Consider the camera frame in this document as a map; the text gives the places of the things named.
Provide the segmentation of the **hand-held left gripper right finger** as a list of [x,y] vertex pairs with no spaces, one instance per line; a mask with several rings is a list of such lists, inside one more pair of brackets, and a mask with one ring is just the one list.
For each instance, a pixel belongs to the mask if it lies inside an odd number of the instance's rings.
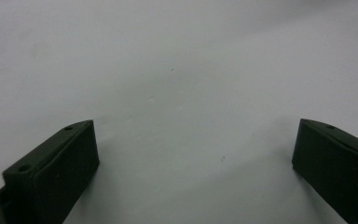
[[292,164],[348,224],[358,224],[357,137],[320,121],[302,119]]

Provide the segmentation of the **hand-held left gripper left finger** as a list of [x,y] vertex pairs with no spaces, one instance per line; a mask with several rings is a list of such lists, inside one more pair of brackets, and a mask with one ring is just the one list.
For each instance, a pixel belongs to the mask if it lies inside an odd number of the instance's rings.
[[99,163],[91,120],[59,130],[3,172],[7,223],[62,224]]

